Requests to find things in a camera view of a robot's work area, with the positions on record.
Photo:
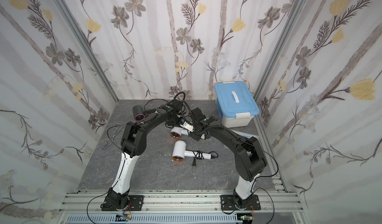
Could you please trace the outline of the dark grey pink hair dryer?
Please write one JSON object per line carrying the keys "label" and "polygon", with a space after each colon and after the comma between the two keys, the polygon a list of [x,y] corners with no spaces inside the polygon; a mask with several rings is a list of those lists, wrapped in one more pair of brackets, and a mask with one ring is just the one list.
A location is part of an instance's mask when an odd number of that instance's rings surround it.
{"label": "dark grey pink hair dryer", "polygon": [[149,121],[154,118],[154,114],[157,114],[157,109],[145,110],[140,105],[135,105],[132,108],[133,116],[136,122]]}

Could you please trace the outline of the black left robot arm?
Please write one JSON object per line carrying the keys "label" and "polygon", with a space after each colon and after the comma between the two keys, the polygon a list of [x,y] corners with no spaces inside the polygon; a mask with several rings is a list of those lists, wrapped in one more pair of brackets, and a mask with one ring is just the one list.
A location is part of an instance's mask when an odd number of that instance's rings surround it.
{"label": "black left robot arm", "polygon": [[144,110],[135,105],[132,109],[134,122],[128,122],[120,142],[121,161],[116,179],[106,193],[100,208],[102,211],[123,211],[131,203],[128,194],[135,165],[147,147],[147,135],[157,126],[169,122],[171,126],[179,123],[182,101],[173,99],[157,108]]}

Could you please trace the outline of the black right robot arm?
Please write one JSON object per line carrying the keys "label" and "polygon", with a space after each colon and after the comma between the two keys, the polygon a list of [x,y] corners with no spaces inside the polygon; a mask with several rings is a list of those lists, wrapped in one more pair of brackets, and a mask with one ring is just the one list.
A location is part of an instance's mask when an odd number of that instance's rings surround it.
{"label": "black right robot arm", "polygon": [[253,187],[267,166],[267,161],[259,141],[255,137],[247,138],[225,127],[213,116],[205,116],[199,108],[190,112],[194,131],[191,137],[200,140],[202,135],[213,137],[228,147],[234,154],[235,168],[239,180],[233,191],[233,201],[237,209],[243,210],[249,205]]}

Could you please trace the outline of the white hair dryer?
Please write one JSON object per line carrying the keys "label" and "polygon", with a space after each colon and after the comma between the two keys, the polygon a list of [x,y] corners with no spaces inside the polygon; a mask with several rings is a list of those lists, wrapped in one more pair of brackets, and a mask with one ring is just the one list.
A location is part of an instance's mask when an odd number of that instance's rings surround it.
{"label": "white hair dryer", "polygon": [[205,140],[206,137],[204,134],[202,135],[198,135],[196,134],[195,132],[191,132],[187,129],[183,129],[181,127],[174,127],[171,131],[170,131],[170,136],[175,138],[175,139],[180,139],[181,136],[188,136],[196,141],[199,141],[199,140]]}
{"label": "white hair dryer", "polygon": [[186,143],[184,141],[176,141],[172,153],[172,160],[181,162],[185,160],[185,157],[192,157],[195,159],[212,159],[210,153],[186,150]]}

